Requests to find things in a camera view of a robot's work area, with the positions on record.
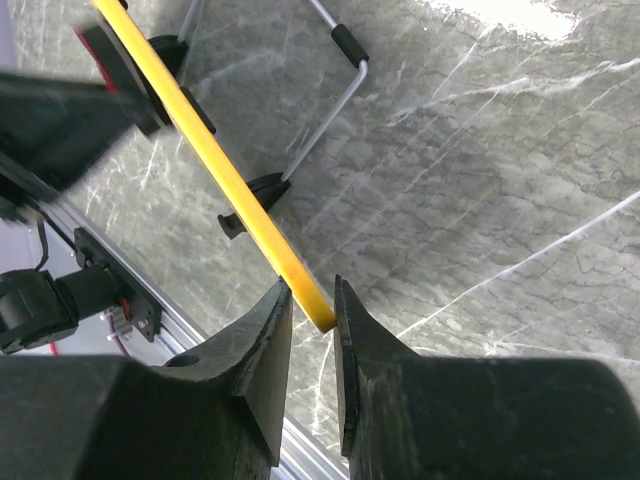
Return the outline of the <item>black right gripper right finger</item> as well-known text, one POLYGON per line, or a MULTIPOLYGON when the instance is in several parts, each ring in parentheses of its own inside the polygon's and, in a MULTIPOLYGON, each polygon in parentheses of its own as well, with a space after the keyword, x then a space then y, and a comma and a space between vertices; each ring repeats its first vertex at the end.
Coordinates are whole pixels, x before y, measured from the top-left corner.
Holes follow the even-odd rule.
POLYGON ((334 309, 340 448, 342 455, 351 456, 357 435, 364 431, 365 401, 371 397, 368 383, 383 378, 398 362, 416 359, 419 354, 379 323, 340 275, 335 277, 334 309))

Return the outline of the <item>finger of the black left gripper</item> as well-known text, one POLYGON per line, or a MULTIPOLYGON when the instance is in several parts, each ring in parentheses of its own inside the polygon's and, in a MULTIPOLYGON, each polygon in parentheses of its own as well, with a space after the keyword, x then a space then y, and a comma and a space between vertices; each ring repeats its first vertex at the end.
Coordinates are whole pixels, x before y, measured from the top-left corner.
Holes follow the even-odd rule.
POLYGON ((1 73, 1 152, 53 190, 71 188, 149 118, 150 100, 137 91, 1 73))

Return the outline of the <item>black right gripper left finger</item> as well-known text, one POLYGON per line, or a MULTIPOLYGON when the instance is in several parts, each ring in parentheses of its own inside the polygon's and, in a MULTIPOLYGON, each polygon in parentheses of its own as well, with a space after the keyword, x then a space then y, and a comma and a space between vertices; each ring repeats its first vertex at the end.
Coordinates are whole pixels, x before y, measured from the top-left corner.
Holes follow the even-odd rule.
POLYGON ((192 451, 215 467, 279 464, 291 338, 292 292, 278 279, 242 317, 164 365, 195 387, 179 407, 192 451))

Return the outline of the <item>red heart whiteboard eraser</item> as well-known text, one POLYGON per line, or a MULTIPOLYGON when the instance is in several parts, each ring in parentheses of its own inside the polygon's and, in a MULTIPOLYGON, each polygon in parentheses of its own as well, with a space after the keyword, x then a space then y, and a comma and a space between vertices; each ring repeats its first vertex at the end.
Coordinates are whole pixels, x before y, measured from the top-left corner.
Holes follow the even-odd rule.
POLYGON ((138 123, 143 134, 150 136, 172 125, 157 94, 108 25, 81 24, 74 28, 74 32, 96 62, 108 90, 142 94, 149 101, 152 112, 142 123, 138 123))

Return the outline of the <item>yellow framed whiteboard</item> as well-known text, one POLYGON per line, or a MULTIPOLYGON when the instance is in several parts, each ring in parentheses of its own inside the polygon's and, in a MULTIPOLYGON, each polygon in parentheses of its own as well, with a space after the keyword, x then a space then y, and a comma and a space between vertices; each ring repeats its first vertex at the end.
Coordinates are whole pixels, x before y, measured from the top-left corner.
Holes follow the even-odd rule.
POLYGON ((92 5, 140 68, 174 125, 215 180, 273 270, 290 287, 302 312, 323 333, 335 328, 336 315, 319 286, 251 193, 125 8, 112 0, 94 1, 92 5))

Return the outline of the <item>aluminium mounting rail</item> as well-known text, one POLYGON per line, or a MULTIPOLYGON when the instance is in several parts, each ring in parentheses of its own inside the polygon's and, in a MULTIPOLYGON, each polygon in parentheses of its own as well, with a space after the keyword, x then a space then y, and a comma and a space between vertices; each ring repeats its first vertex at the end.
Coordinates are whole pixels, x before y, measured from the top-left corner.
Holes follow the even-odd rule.
POLYGON ((167 306, 107 246, 53 278, 1 277, 1 475, 5 479, 267 479, 280 461, 297 292, 280 278, 211 338, 148 366, 121 355, 32 348, 119 309, 167 306))

